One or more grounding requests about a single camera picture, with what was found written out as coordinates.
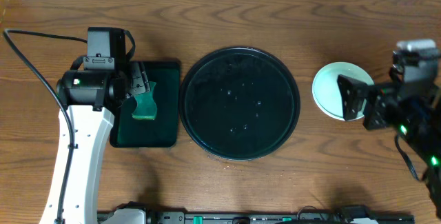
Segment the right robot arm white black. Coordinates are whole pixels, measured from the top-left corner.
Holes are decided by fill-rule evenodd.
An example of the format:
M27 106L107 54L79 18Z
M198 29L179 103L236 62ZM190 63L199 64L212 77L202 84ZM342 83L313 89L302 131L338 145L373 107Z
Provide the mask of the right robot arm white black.
M423 182L440 217L440 99L438 87L427 81L407 82L395 79L368 85L344 75L337 78L342 98L343 119L350 121L363 111L363 126L373 131L392 128L394 143L402 139L427 164L418 176L408 155L398 149L410 173Z

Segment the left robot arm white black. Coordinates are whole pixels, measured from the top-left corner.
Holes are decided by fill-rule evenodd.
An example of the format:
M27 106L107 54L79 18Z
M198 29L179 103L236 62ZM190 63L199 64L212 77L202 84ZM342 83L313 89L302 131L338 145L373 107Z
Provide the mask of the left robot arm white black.
M115 112L127 99L152 101L154 87L140 62L72 68L63 75L57 84L59 147L41 223L97 223L101 167Z

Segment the pale green back plate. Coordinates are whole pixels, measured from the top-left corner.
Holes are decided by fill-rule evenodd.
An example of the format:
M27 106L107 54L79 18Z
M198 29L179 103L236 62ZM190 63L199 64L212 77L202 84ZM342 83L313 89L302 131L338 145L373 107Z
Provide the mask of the pale green back plate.
M330 63L317 72L311 89L316 105L331 118L344 121L342 97L337 83L340 74L368 85L373 85L374 82L362 68L347 62Z

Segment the green scrubbing sponge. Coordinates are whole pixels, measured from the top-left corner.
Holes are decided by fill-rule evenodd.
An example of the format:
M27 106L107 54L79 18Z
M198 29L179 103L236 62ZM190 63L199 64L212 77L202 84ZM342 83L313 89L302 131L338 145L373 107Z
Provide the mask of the green scrubbing sponge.
M150 81L150 91L134 95L136 107L132 112L132 118L136 120L154 120L156 118L158 108L154 100L154 90L156 83Z

